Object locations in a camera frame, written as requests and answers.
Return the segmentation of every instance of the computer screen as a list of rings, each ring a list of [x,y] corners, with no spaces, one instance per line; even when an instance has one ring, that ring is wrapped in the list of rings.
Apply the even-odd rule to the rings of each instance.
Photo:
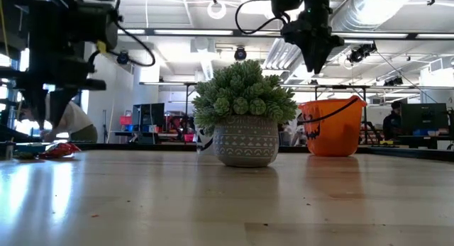
[[[402,130],[448,129],[446,104],[402,104]]]

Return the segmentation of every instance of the black camera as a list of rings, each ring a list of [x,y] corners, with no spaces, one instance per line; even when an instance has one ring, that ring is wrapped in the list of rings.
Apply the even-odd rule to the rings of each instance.
[[[120,51],[119,56],[116,58],[116,62],[119,65],[127,65],[129,62],[129,55],[127,50]]]
[[[236,48],[235,56],[234,56],[235,60],[243,61],[244,59],[246,59],[246,56],[248,56],[248,54],[246,53],[246,50],[244,49],[244,47]]]
[[[361,62],[366,57],[370,56],[370,53],[377,51],[375,41],[373,44],[363,44],[359,48],[353,49],[347,60],[351,63]]]

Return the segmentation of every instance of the table surface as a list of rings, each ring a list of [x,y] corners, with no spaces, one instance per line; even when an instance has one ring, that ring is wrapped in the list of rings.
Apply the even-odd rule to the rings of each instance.
[[[265,169],[191,152],[0,162],[0,245],[452,245],[454,165],[279,154]]]

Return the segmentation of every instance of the halloween candy bucket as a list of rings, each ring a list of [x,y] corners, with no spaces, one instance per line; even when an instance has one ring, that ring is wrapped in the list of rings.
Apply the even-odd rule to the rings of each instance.
[[[300,105],[303,119],[315,120],[304,124],[309,151],[323,157],[347,157],[355,153],[360,137],[362,108],[365,106],[366,103],[358,96]]]

